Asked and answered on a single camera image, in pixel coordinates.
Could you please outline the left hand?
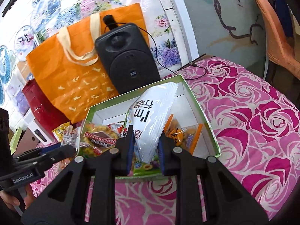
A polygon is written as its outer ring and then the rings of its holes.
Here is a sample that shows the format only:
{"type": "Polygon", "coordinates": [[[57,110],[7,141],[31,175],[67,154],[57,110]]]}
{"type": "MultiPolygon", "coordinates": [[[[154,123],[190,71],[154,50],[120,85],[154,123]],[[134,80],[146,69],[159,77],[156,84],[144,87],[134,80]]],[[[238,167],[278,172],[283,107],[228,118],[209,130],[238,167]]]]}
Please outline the left hand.
{"type": "MultiPolygon", "coordinates": [[[[30,184],[28,184],[25,187],[25,190],[26,190],[26,197],[24,198],[24,204],[25,204],[25,208],[27,209],[35,200],[35,196],[30,184]]],[[[1,199],[4,201],[7,207],[12,211],[16,211],[14,206],[20,205],[20,201],[17,198],[7,194],[3,190],[1,190],[1,199]]]]}

